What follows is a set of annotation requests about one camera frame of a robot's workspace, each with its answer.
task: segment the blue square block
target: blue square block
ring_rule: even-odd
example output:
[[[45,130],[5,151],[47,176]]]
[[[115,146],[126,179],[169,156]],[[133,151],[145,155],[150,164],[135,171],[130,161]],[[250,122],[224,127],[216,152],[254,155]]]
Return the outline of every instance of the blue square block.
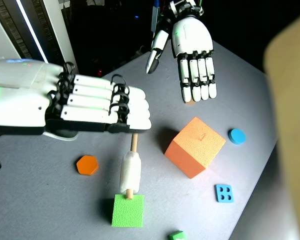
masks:
[[[215,185],[216,199],[219,203],[233,203],[234,196],[230,185],[217,184]]]

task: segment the wooden stick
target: wooden stick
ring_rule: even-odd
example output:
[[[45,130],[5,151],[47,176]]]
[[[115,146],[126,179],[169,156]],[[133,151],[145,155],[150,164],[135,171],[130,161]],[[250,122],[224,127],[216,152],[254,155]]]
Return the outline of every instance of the wooden stick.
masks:
[[[133,189],[127,189],[126,192],[125,192],[125,198],[127,200],[134,199],[134,190]]]
[[[133,133],[131,138],[130,151],[137,152],[137,144],[138,144],[138,133]]]

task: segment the green block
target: green block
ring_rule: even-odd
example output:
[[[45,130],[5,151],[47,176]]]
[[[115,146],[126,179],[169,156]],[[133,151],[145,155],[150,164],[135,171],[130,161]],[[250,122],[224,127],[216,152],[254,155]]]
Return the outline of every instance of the green block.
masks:
[[[186,234],[183,231],[177,231],[169,235],[171,240],[187,240]]]
[[[116,194],[112,215],[112,227],[142,228],[144,218],[144,196],[134,195],[126,199],[126,195]]]

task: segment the white led light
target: white led light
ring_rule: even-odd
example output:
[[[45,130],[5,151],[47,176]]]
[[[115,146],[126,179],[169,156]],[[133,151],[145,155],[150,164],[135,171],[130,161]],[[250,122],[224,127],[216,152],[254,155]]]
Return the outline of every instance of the white led light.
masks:
[[[41,56],[42,56],[44,62],[45,62],[46,64],[48,64],[48,60],[47,60],[47,58],[46,58],[46,55],[45,55],[45,53],[44,53],[44,51],[43,51],[43,49],[42,49],[42,47],[41,47],[41,45],[40,45],[40,43],[39,43],[39,40],[38,40],[38,38],[37,38],[37,36],[36,36],[36,34],[35,34],[34,29],[33,29],[32,26],[31,26],[31,23],[30,23],[30,21],[29,21],[29,18],[28,18],[28,16],[27,16],[26,12],[25,12],[24,7],[23,7],[22,4],[21,4],[21,1],[20,1],[20,0],[15,0],[15,1],[16,1],[16,3],[18,4],[18,7],[19,7],[19,9],[20,9],[20,11],[21,11],[21,13],[22,13],[22,16],[23,16],[25,22],[26,22],[26,25],[28,26],[28,28],[29,28],[29,30],[30,30],[30,33],[31,33],[31,35],[32,35],[32,37],[33,37],[33,39],[34,39],[34,41],[35,41],[36,46],[37,46],[38,49],[39,49],[39,52],[40,52],[40,54],[41,54]]]

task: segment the orange hexagon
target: orange hexagon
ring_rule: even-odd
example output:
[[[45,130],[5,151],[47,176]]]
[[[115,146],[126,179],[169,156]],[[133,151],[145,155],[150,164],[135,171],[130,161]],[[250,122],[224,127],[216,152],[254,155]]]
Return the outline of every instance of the orange hexagon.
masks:
[[[85,155],[76,163],[76,167],[80,174],[91,176],[99,169],[99,164],[95,156]]]

